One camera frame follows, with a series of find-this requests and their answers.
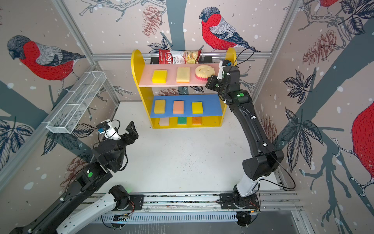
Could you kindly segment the green scouring sponge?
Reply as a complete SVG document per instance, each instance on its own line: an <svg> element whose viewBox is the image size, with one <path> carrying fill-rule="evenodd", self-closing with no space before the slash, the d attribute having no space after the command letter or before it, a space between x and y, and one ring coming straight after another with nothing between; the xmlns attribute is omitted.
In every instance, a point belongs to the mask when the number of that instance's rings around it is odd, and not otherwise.
<svg viewBox="0 0 374 234"><path fill-rule="evenodd" d="M187 125L187 117L179 117L177 120L178 125Z"/></svg>

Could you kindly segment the small bright yellow sponge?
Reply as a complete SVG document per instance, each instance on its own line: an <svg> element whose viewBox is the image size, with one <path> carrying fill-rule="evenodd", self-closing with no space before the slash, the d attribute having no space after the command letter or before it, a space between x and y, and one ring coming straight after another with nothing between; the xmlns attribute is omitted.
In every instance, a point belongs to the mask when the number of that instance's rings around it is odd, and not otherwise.
<svg viewBox="0 0 374 234"><path fill-rule="evenodd" d="M202 102L192 102L192 114L200 115L204 113Z"/></svg>

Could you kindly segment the smiley face sponge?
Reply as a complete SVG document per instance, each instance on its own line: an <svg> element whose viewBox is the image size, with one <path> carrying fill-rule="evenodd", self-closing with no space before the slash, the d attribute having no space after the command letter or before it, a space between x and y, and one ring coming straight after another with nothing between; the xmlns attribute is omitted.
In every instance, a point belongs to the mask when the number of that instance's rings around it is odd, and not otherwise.
<svg viewBox="0 0 374 234"><path fill-rule="evenodd" d="M215 69L209 65L200 65L195 69L195 77L200 81L207 81L215 75Z"/></svg>

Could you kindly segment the salmon pink sponge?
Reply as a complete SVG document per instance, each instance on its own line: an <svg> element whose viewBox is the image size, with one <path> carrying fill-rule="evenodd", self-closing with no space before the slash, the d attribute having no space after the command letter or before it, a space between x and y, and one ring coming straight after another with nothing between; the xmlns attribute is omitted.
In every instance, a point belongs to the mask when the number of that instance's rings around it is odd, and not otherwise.
<svg viewBox="0 0 374 234"><path fill-rule="evenodd" d="M175 100L173 102L173 114L174 115L184 114L184 101L183 100Z"/></svg>

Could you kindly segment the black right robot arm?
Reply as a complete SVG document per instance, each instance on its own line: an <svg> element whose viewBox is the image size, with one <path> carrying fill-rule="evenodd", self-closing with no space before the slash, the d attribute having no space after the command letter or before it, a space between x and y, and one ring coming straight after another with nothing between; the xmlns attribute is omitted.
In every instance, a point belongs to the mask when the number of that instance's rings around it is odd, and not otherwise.
<svg viewBox="0 0 374 234"><path fill-rule="evenodd" d="M239 67L223 60L219 65L218 75L208 78L206 88L216 91L230 108L248 141L252 158L243 161L244 176L233 191L234 197L246 198L255 193L255 188L262 179L278 168L284 154L275 150L255 114L250 94L241 89Z"/></svg>

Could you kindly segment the orange scouring sponge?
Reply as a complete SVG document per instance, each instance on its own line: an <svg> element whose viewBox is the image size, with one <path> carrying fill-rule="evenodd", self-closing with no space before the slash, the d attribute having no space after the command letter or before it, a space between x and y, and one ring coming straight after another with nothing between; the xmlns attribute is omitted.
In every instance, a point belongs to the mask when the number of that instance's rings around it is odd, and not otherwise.
<svg viewBox="0 0 374 234"><path fill-rule="evenodd" d="M192 124L193 125L202 125L202 117L192 117Z"/></svg>

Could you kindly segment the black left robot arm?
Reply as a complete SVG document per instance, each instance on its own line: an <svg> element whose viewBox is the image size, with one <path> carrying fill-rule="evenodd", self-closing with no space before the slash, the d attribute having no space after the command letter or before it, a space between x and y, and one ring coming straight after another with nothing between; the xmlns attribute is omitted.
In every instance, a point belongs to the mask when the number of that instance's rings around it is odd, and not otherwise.
<svg viewBox="0 0 374 234"><path fill-rule="evenodd" d="M126 133L119 135L110 121L97 125L104 139L94 148L92 161L78 171L61 197L30 224L16 227L13 234L73 234L91 223L98 216L113 209L124 210L134 205L128 192L121 185L112 187L108 193L90 207L72 215L72 212L87 198L98 191L114 173L123 171L128 165L126 147L138 138L133 121Z"/></svg>

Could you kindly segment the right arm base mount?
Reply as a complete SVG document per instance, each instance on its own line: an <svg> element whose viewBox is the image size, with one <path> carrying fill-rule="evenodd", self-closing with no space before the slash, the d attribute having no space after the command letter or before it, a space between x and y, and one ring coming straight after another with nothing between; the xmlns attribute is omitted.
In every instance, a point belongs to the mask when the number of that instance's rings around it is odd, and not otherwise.
<svg viewBox="0 0 374 234"><path fill-rule="evenodd" d="M252 209L259 210L260 203L256 194L249 195L247 197L242 197L238 192L233 192L231 194L220 194L219 199L216 201L220 204L221 209Z"/></svg>

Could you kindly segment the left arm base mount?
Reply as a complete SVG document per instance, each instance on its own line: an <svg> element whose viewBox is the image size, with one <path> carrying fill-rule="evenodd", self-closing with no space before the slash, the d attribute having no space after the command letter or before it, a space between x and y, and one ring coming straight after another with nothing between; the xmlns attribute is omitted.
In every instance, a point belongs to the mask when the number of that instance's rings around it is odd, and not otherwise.
<svg viewBox="0 0 374 234"><path fill-rule="evenodd" d="M109 190L109 194L114 197L117 211L140 211L144 203L144 195L131 195L122 185L116 185Z"/></svg>

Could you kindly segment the yellow rectangular sponge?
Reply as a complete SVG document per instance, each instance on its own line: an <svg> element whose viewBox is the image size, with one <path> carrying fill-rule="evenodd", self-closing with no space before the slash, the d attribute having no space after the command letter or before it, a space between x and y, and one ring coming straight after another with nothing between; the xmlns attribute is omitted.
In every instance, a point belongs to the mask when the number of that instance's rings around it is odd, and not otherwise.
<svg viewBox="0 0 374 234"><path fill-rule="evenodd" d="M165 99L157 99L154 102L154 109L153 112L155 115L164 114L166 108L166 100Z"/></svg>

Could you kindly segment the pale pink sponge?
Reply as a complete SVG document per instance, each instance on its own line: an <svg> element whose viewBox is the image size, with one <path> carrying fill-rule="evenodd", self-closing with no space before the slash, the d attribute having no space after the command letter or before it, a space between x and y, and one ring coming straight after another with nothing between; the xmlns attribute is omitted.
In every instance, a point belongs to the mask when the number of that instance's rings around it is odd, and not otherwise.
<svg viewBox="0 0 374 234"><path fill-rule="evenodd" d="M161 127L169 126L169 118L160 118L159 119L159 126L161 126Z"/></svg>

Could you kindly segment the cream beige sponge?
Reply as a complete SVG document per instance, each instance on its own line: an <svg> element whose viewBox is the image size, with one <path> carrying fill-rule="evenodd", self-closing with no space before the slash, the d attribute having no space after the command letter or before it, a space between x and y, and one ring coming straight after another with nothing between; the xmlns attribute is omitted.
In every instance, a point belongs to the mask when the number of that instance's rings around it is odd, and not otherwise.
<svg viewBox="0 0 374 234"><path fill-rule="evenodd" d="M189 83L190 82L190 68L189 67L178 67L176 75L177 83Z"/></svg>

